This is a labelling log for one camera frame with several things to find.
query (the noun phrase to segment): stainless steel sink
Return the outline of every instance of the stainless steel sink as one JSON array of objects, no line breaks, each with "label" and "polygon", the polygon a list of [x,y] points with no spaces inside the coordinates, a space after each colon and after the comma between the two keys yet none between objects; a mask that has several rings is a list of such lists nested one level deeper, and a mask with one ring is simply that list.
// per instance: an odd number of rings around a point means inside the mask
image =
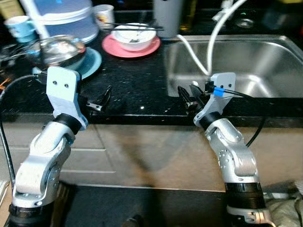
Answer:
[{"label": "stainless steel sink", "polygon": [[[209,36],[186,39],[206,66]],[[169,44],[164,61],[169,96],[178,96],[178,86],[189,90],[192,81],[204,89],[207,76],[195,65],[183,43]],[[236,91],[253,97],[303,97],[303,52],[285,36],[218,36],[213,73],[218,72],[235,72]]]}]

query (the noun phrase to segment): black cable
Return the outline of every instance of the black cable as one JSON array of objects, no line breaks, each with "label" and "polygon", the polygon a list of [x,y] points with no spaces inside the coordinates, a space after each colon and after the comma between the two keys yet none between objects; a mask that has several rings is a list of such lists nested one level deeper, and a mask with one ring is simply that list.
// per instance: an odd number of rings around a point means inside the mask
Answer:
[{"label": "black cable", "polygon": [[[5,90],[2,91],[2,93],[0,95],[0,106],[2,105],[2,102],[4,100],[5,94],[14,86],[14,84],[16,84],[17,82],[19,82],[21,80],[28,79],[28,78],[34,79],[34,78],[36,78],[36,76],[34,76],[34,75],[27,75],[27,76],[23,76],[23,77],[20,77],[18,79],[15,79],[14,81],[12,81],[5,88]],[[1,136],[1,141],[2,141],[3,148],[4,148],[4,153],[5,153],[6,161],[8,163],[9,176],[10,176],[10,181],[11,181],[11,186],[12,186],[11,188],[13,190],[14,184],[15,184],[15,180],[16,180],[15,170],[14,170],[13,162],[12,162],[10,151],[9,151],[9,145],[8,145],[7,140],[6,140],[6,136],[5,136],[4,129],[3,129],[1,112],[0,112],[0,136]]]},{"label": "black cable", "polygon": [[[232,91],[232,90],[228,90],[228,89],[225,89],[224,92],[225,93],[230,93],[230,94],[233,94],[233,95],[237,95],[237,96],[241,96],[241,97],[244,97],[244,98],[254,98],[254,97],[249,96],[247,94],[243,94],[241,92]],[[259,127],[257,128],[257,131],[255,132],[255,134],[251,137],[251,139],[246,144],[247,147],[249,147],[253,143],[253,141],[256,139],[256,137],[259,135],[259,133],[261,132],[261,130],[264,126],[265,120],[266,120],[266,117],[263,117],[260,124],[259,124]]]}]

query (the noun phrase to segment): blue plate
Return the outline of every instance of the blue plate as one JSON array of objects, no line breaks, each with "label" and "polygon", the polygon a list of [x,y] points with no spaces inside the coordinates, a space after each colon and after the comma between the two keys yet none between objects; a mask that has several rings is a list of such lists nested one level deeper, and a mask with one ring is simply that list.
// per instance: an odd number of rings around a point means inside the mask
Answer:
[{"label": "blue plate", "polygon": [[[89,77],[91,74],[93,74],[94,72],[96,72],[99,69],[101,63],[102,63],[101,54],[98,51],[90,47],[87,47],[84,61],[76,71],[82,75],[82,79],[85,79]],[[35,74],[37,73],[38,70],[39,69],[37,67],[34,67],[32,69],[32,73]]]}]

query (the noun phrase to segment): black granite countertop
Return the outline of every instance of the black granite countertop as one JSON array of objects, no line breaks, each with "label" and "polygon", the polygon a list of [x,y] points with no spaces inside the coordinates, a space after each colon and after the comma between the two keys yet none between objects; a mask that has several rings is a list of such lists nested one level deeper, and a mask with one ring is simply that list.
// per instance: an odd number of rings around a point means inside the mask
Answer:
[{"label": "black granite countertop", "polygon": [[[214,22],[204,20],[194,25],[194,32],[184,35],[208,35],[213,26]],[[222,30],[222,34],[247,33],[273,32],[262,28],[245,30],[234,26]],[[101,41],[104,37],[104,34],[99,34],[88,45],[101,53],[102,64],[96,73],[83,81],[81,94],[93,101],[108,85],[112,85],[112,98],[106,112],[89,118],[90,123],[193,125],[192,119],[185,113],[181,99],[167,95],[163,53],[170,41],[162,41],[160,48],[148,56],[121,59],[102,50]],[[294,38],[297,44],[303,43],[302,40]],[[20,60],[14,71],[20,76],[26,75],[30,73],[30,66],[26,60]],[[26,116],[24,119],[28,121],[43,121],[51,117],[53,109],[45,94],[45,86],[35,81],[26,81],[17,84],[8,93],[1,111],[6,120]],[[303,99],[258,98],[258,101],[252,102],[244,98],[233,98],[223,115],[236,126],[257,126],[259,120],[266,116],[266,127],[303,127]]]}]

